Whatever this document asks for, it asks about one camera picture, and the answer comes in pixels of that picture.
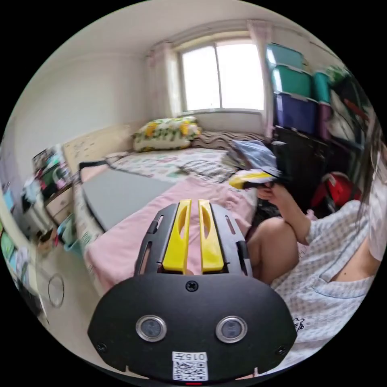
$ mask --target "knee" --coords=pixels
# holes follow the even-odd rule
[[[257,228],[257,237],[264,241],[275,240],[293,229],[281,218],[270,218],[263,221]]]

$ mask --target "qr code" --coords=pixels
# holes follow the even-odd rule
[[[181,381],[208,380],[207,362],[173,362],[173,379]]]

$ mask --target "black border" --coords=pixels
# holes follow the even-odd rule
[[[302,25],[336,52],[359,80],[382,126],[387,128],[383,116],[385,16],[379,4],[260,2],[261,6]],[[5,128],[13,107],[31,77],[56,48],[88,24],[127,5],[127,2],[114,1],[103,6],[97,3],[66,2],[55,4],[55,7],[42,3],[6,3],[2,8],[2,128]],[[108,372],[96,372],[95,367],[87,366],[47,334],[21,301],[5,263],[1,261],[4,267],[1,270],[2,340],[6,341],[2,348],[5,349],[3,358],[7,359],[3,375],[11,376],[13,382],[37,382],[44,385],[81,382],[81,379],[97,385],[111,385],[112,382],[124,385],[119,376],[112,379]],[[368,295],[345,329],[316,355],[273,379],[263,380],[264,377],[260,377],[232,384],[248,386],[261,381],[265,385],[289,382],[301,385],[316,381],[337,384],[341,380],[352,383],[360,381],[360,378],[367,381],[382,378],[386,338],[385,320],[382,317],[385,304],[382,276],[385,265],[385,261],[382,262]]]

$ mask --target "curtain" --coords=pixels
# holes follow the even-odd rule
[[[273,26],[267,21],[247,20],[247,27],[256,44],[261,59],[264,89],[264,123],[265,134],[271,137],[273,131],[274,96],[270,81],[270,71],[266,63],[266,45],[273,39]]]
[[[177,53],[170,43],[162,42],[146,60],[151,118],[175,118],[182,110]]]

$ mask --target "hand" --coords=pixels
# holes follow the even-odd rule
[[[292,200],[290,193],[284,186],[274,184],[270,187],[270,183],[266,183],[265,187],[257,188],[257,197],[262,200],[267,200],[277,207],[284,206]]]

